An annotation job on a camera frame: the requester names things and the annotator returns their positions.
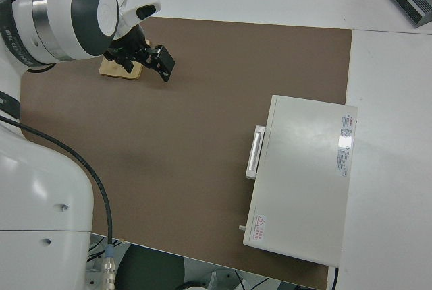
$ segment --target warning label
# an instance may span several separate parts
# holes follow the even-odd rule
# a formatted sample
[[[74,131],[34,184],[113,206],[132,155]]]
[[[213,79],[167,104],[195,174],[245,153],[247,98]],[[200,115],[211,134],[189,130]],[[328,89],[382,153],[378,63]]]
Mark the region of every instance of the warning label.
[[[265,221],[267,219],[265,218],[265,216],[262,216],[260,214],[255,216],[255,220],[254,220],[254,229],[253,229],[253,240],[254,241],[262,241],[264,238],[264,226],[265,226]]]
[[[352,130],[354,122],[355,119],[349,114],[344,115],[341,120],[336,167],[337,172],[342,177],[348,175],[350,152],[353,143]]]

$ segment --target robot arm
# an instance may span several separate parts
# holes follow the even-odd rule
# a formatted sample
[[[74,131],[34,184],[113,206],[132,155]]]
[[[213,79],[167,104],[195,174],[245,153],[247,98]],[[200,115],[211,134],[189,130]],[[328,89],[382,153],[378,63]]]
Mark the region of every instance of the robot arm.
[[[92,221],[82,169],[10,126],[20,119],[21,75],[104,54],[128,71],[138,61],[167,81],[174,60],[165,47],[149,47],[139,26],[160,8],[159,0],[0,0],[0,239],[8,244],[0,248],[2,286],[82,290]],[[114,289],[112,251],[109,241],[104,290]]]
[[[168,81],[175,65],[165,47],[152,49],[145,43],[139,26],[160,10],[159,0],[3,0],[6,5],[12,11],[2,24],[9,22],[12,31],[16,29],[21,48],[5,42],[29,67],[104,54],[128,72],[131,61],[137,61]]]

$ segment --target brown board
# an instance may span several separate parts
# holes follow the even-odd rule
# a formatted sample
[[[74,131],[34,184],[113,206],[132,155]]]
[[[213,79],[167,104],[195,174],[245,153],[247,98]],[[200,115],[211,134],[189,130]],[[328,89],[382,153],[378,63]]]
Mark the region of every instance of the brown board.
[[[177,62],[168,83],[149,70],[139,81],[101,76],[101,58],[62,63],[24,75],[22,122],[96,169],[115,237],[324,289],[326,266],[245,246],[238,227],[252,196],[254,127],[265,125],[271,96],[344,103],[352,32],[169,18],[143,26]],[[93,231],[106,234],[96,187],[94,198]]]

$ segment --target white table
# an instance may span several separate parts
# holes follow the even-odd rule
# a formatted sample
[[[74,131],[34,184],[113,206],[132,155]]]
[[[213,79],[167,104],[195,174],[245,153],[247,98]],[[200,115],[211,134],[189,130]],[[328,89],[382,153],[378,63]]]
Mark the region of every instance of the white table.
[[[346,103],[359,116],[337,288],[428,289],[432,24],[415,29],[390,0],[161,2],[166,17],[355,29]]]

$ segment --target gray ring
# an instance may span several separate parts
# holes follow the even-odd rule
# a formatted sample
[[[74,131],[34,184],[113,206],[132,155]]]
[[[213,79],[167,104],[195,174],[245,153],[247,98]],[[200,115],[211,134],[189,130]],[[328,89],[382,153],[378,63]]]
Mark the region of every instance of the gray ring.
[[[47,0],[33,0],[32,12],[34,27],[47,51],[60,61],[73,61],[55,39],[48,20]]]

